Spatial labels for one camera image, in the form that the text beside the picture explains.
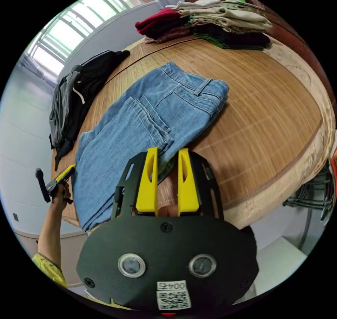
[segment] blue jeans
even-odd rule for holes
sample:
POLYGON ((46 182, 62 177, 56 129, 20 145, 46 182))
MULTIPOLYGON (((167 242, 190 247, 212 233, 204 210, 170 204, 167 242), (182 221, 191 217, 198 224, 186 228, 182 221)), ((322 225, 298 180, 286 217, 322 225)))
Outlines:
POLYGON ((130 86, 100 123, 79 138, 72 187, 82 229, 111 217, 115 186, 139 152, 161 150, 160 183, 172 169, 174 155, 214 121, 228 90, 225 82, 186 73, 173 62, 130 86))

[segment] jeans waistband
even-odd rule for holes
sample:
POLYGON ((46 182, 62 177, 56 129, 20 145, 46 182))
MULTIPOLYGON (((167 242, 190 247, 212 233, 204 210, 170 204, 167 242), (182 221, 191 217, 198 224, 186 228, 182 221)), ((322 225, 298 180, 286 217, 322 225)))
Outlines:
POLYGON ((228 85, 224 81, 187 73, 171 61, 161 66, 160 69, 176 82, 194 91, 195 95, 199 95, 201 92, 217 95, 220 90, 219 87, 226 92, 228 91, 228 85))

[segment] red sweater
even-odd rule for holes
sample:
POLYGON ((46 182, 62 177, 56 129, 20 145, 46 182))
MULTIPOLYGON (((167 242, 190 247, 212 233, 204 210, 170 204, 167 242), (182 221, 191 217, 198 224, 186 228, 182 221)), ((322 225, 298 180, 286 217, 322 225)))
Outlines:
POLYGON ((141 35, 145 35, 149 28, 160 23, 161 21, 170 21, 179 17, 180 14, 176 10, 164 8, 161 9, 157 14, 146 18, 144 21, 136 22, 134 26, 141 35))

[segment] yellow shirt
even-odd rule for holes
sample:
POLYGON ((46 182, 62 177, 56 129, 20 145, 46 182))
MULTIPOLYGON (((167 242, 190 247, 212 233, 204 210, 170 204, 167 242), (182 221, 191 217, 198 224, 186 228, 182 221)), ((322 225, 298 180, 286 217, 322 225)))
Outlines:
MULTIPOLYGON (((62 285, 63 287, 67 288, 67 283, 66 283, 66 280, 63 276, 63 273, 55 264, 53 264, 51 261, 49 261, 48 259, 46 259, 42 255, 40 255, 39 253, 37 253, 33 257, 33 262, 50 279, 52 279, 54 282, 62 285)), ((112 307, 116 307, 116 308, 123 308, 125 310, 131 310, 131 308, 127 308, 127 307, 115 304, 112 299, 111 299, 110 305, 107 304, 107 303, 104 303, 100 300, 95 300, 95 299, 91 299, 91 298, 89 298, 89 299, 92 300, 92 301, 95 301, 97 303, 103 304, 103 305, 112 306, 112 307)))

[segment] person's hand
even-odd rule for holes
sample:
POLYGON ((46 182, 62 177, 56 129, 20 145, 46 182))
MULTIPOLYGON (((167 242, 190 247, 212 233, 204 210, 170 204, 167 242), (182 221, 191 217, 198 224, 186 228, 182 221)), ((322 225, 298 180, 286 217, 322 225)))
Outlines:
POLYGON ((65 186, 59 184, 58 190, 55 196, 52 198, 52 204, 55 205, 61 211, 67 206, 66 199, 70 198, 69 184, 66 183, 65 186))
MULTIPOLYGON (((132 209, 132 216, 136 216, 137 211, 136 208, 132 209)), ((178 216, 178 205, 172 205, 172 206, 166 206, 161 207, 158 209, 158 216, 159 217, 177 217, 178 216)))

